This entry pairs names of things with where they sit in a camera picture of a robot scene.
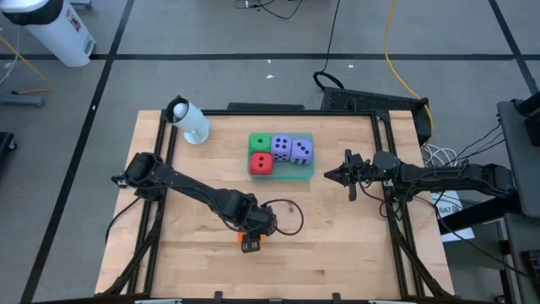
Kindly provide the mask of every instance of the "die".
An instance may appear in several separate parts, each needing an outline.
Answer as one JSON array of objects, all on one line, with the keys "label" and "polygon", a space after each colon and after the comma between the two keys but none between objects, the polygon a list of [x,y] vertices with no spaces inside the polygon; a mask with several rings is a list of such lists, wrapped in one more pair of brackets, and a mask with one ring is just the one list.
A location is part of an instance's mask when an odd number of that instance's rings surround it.
[{"label": "die", "polygon": [[252,175],[272,174],[273,158],[270,154],[256,152],[251,155],[250,173]]},{"label": "die", "polygon": [[249,139],[249,153],[255,152],[270,153],[272,136],[269,133],[251,133]]},{"label": "die", "polygon": [[289,161],[290,150],[293,147],[292,139],[287,135],[274,135],[272,136],[272,147],[270,154],[276,161]]},{"label": "die", "polygon": [[293,141],[290,162],[295,165],[309,165],[313,161],[313,143],[305,139]]}]

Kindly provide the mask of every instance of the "yellow cable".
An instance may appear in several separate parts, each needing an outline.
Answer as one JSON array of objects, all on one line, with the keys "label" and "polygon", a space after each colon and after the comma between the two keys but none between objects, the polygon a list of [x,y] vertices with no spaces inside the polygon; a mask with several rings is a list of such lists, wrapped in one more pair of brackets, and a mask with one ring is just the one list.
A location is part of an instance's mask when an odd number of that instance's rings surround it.
[{"label": "yellow cable", "polygon": [[[50,85],[49,83],[49,79],[42,73],[40,72],[40,70],[38,70],[36,67],[34,67],[34,65],[32,65],[32,63],[30,63],[28,60],[26,60],[26,58],[24,58],[20,53],[19,51],[17,51],[7,40],[5,40],[1,35],[0,35],[0,41],[3,42],[9,50],[11,50],[11,52],[13,52],[13,54],[17,55],[17,57],[20,58],[20,60],[22,60],[24,62],[24,64],[26,64],[29,68],[31,68],[35,73],[37,73],[43,80],[45,80],[45,82],[47,84]],[[46,93],[46,92],[50,92],[51,90],[26,90],[26,91],[21,91],[19,92],[19,94],[34,94],[34,93]]]},{"label": "yellow cable", "polygon": [[[416,94],[413,89],[411,89],[405,81],[401,77],[399,77],[399,74],[397,73],[396,69],[392,65],[392,62],[390,61],[390,58],[388,57],[388,36],[390,34],[390,27],[392,26],[392,20],[394,19],[394,11],[396,10],[396,0],[391,0],[391,8],[390,13],[388,14],[388,23],[386,24],[386,31],[385,31],[385,58],[386,62],[388,63],[388,66],[390,67],[391,71],[394,73],[394,76],[396,76],[397,80],[399,80],[400,83],[403,84],[405,89],[411,93],[414,97],[417,99],[420,99],[420,95]],[[427,105],[424,105],[425,111],[428,114],[429,118],[429,127],[431,129],[431,134],[433,134],[433,131],[435,130],[435,125],[433,123],[433,117],[431,116],[431,111],[429,110],[429,107]]]}]

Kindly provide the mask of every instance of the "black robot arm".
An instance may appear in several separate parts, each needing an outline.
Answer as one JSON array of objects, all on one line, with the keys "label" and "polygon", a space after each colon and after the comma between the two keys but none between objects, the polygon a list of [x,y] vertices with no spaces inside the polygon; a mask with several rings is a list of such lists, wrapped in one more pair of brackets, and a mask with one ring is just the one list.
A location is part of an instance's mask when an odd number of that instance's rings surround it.
[{"label": "black robot arm", "polygon": [[463,164],[423,168],[401,162],[394,154],[377,152],[373,164],[359,154],[345,150],[345,161],[324,175],[349,186],[349,199],[356,199],[357,182],[387,182],[394,199],[410,201],[422,191],[476,190],[486,195],[505,197],[514,191],[512,172],[503,166]]},{"label": "black robot arm", "polygon": [[212,188],[175,171],[152,153],[137,153],[124,173],[112,181],[135,187],[136,196],[150,201],[162,199],[169,188],[206,204],[231,230],[245,232],[242,252],[259,250],[260,235],[270,236],[276,230],[276,215],[270,206],[258,206],[253,194]]}]

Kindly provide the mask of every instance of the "green tray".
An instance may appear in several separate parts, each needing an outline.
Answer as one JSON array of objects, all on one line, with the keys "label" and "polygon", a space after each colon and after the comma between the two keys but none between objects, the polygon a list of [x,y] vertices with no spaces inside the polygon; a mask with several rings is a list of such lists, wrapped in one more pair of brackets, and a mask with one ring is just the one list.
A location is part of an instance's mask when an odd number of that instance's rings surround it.
[{"label": "green tray", "polygon": [[252,175],[250,173],[250,161],[251,155],[249,150],[247,152],[247,174],[251,176],[253,180],[262,181],[309,181],[315,174],[315,160],[316,160],[316,146],[311,133],[268,133],[270,136],[277,134],[287,135],[292,140],[306,139],[313,143],[313,161],[306,166],[294,165],[290,162],[274,161],[271,175]]}]

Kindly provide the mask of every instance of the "white cylindrical object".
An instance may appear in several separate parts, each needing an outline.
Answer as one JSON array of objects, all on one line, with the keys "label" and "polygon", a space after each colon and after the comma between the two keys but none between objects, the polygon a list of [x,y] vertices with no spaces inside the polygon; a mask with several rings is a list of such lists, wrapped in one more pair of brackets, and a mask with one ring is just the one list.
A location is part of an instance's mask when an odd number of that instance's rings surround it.
[{"label": "white cylindrical object", "polygon": [[[45,11],[44,8],[51,5],[50,1],[3,0],[0,1],[0,9],[14,22],[14,19],[21,20],[24,14]],[[48,24],[40,24],[39,20],[28,20],[22,25],[66,66],[82,67],[90,62],[89,56],[95,48],[95,39],[68,0],[62,1],[60,13]]]},{"label": "white cylindrical object", "polygon": [[179,103],[173,110],[177,122],[173,125],[184,131],[184,138],[190,144],[204,143],[210,134],[210,121],[191,102]]}]

